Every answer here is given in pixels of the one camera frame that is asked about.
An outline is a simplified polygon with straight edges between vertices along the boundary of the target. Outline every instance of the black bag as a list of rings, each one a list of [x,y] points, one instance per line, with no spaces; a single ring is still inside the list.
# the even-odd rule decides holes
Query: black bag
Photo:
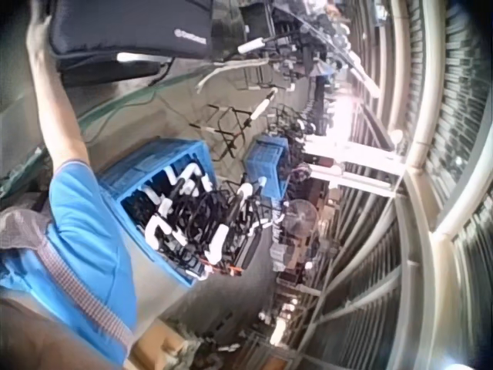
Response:
[[[204,59],[213,0],[54,0],[50,44],[58,60],[119,52]]]

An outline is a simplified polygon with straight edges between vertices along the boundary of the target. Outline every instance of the blue shirt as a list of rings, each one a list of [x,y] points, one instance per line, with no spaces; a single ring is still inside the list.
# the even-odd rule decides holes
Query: blue shirt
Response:
[[[133,330],[136,295],[130,257],[92,170],[81,162],[64,164],[52,180],[49,202],[54,222],[45,232],[48,242],[79,281]],[[0,257],[0,286],[29,293],[112,363],[125,361],[126,349],[74,305],[34,251],[0,252]]]

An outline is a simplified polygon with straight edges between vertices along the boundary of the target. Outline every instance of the fan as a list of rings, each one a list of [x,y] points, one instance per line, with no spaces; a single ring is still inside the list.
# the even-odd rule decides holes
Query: fan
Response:
[[[295,199],[287,206],[283,226],[286,232],[295,237],[309,237],[317,221],[317,208],[308,200]]]

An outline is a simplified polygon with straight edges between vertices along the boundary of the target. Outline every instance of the blue crate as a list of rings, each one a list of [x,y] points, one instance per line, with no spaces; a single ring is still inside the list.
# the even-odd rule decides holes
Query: blue crate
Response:
[[[250,181],[259,177],[267,178],[262,195],[272,199],[282,199],[286,193],[288,180],[280,180],[277,164],[282,156],[289,156],[289,146],[285,137],[260,135],[252,142],[243,160]]]
[[[164,167],[171,166],[175,173],[179,174],[191,161],[199,163],[210,180],[216,184],[207,145],[202,141],[180,139],[153,140],[98,174],[102,198],[123,229],[152,262],[188,287],[194,280],[189,275],[175,270],[146,243],[143,234],[123,209],[122,201]]]

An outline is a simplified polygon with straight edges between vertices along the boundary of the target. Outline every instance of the hand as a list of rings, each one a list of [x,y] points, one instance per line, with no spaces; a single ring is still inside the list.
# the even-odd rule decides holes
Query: hand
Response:
[[[52,17],[48,16],[44,18],[42,0],[31,0],[30,2],[31,19],[25,37],[25,47],[28,50],[29,60],[33,62],[45,55],[47,50],[49,23]]]

